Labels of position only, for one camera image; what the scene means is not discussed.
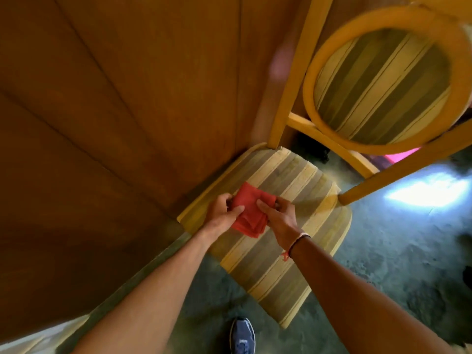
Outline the person's right forearm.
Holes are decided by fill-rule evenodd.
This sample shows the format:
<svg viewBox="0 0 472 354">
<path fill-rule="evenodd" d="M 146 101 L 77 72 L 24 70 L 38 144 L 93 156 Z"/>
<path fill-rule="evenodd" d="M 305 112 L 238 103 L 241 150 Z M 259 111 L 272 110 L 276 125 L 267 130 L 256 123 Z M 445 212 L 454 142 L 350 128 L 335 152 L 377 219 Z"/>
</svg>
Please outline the person's right forearm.
<svg viewBox="0 0 472 354">
<path fill-rule="evenodd" d="M 455 354 L 432 330 L 309 237 L 298 239 L 289 255 L 350 354 Z"/>
</svg>

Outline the blue sneaker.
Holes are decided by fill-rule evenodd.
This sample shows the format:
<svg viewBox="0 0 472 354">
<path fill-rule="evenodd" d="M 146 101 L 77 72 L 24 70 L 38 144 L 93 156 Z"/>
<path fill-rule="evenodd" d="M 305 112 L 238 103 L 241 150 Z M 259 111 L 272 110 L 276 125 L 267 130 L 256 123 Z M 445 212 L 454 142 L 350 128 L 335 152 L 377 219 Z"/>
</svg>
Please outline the blue sneaker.
<svg viewBox="0 0 472 354">
<path fill-rule="evenodd" d="M 229 332 L 231 354 L 255 354 L 255 332 L 248 318 L 238 317 Z"/>
</svg>

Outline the yellow wooden striped chair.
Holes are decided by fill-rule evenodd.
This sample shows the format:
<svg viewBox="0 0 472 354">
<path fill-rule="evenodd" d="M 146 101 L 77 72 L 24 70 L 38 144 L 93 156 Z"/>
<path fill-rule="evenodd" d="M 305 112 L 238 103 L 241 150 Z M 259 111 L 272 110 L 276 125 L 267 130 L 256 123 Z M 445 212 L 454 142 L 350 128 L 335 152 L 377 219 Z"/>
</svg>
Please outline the yellow wooden striped chair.
<svg viewBox="0 0 472 354">
<path fill-rule="evenodd" d="M 337 29 L 315 51 L 333 0 L 310 0 L 268 144 L 249 148 L 178 216 L 194 234 L 207 205 L 244 182 L 291 201 L 298 226 L 334 255 L 348 205 L 472 144 L 472 0 L 408 0 Z M 292 128 L 338 154 L 364 182 L 345 193 L 280 146 Z M 383 156 L 420 148 L 390 164 Z"/>
</svg>

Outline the person's right hand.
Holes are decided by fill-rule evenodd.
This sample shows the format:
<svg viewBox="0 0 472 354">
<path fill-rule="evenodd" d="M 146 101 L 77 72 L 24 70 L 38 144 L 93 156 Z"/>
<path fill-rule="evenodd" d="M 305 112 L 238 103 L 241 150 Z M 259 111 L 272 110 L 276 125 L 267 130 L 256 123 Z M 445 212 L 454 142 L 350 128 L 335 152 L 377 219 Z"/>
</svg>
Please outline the person's right hand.
<svg viewBox="0 0 472 354">
<path fill-rule="evenodd" d="M 268 226 L 274 232 L 279 246 L 288 254 L 304 232 L 297 224 L 295 206 L 290 201 L 277 197 L 275 208 L 278 210 L 278 216 L 273 220 L 268 220 Z"/>
</svg>

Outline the person's left hand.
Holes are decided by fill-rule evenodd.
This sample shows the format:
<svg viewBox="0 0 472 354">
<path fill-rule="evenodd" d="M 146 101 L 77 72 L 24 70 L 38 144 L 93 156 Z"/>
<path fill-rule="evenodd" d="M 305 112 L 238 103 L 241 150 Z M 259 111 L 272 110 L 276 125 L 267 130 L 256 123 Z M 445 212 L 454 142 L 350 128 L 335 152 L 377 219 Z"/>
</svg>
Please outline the person's left hand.
<svg viewBox="0 0 472 354">
<path fill-rule="evenodd" d="M 233 196 L 229 193 L 218 195 L 208 206 L 202 232 L 209 243 L 214 243 L 224 232 L 228 231 L 234 222 L 227 222 L 225 214 L 232 209 Z"/>
</svg>

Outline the pink object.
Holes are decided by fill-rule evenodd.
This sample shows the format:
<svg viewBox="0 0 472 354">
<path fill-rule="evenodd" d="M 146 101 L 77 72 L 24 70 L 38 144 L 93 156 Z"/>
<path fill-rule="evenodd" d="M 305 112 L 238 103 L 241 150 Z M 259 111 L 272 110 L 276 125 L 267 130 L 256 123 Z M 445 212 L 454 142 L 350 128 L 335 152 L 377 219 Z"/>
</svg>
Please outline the pink object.
<svg viewBox="0 0 472 354">
<path fill-rule="evenodd" d="M 411 150 L 402 152 L 402 153 L 397 153 L 397 154 L 389 154 L 389 155 L 384 155 L 383 157 L 390 163 L 390 164 L 396 164 L 405 158 L 409 157 L 411 154 L 414 154 L 417 152 L 420 148 L 413 148 Z"/>
</svg>

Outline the person's left forearm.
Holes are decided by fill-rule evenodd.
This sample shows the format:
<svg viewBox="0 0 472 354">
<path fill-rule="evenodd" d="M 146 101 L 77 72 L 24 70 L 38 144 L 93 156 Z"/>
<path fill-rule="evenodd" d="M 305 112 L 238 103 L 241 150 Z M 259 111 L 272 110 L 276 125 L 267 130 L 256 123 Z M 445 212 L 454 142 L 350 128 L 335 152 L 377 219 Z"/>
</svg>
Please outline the person's left forearm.
<svg viewBox="0 0 472 354">
<path fill-rule="evenodd" d="M 220 235 L 209 227 L 198 231 L 104 316 L 72 354 L 162 354 L 205 253 Z"/>
</svg>

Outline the red cloth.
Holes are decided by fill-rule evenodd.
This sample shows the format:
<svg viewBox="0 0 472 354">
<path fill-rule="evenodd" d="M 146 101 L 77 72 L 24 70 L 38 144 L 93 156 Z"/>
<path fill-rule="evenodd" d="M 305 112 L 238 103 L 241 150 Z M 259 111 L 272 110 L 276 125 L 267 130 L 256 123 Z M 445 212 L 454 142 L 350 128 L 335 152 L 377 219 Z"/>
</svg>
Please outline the red cloth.
<svg viewBox="0 0 472 354">
<path fill-rule="evenodd" d="M 268 224 L 268 217 L 257 206 L 257 200 L 261 200 L 270 208 L 275 208 L 277 197 L 262 191 L 248 182 L 244 182 L 231 202 L 231 209 L 244 206 L 244 211 L 237 217 L 231 229 L 250 238 L 258 238 L 264 233 Z"/>
</svg>

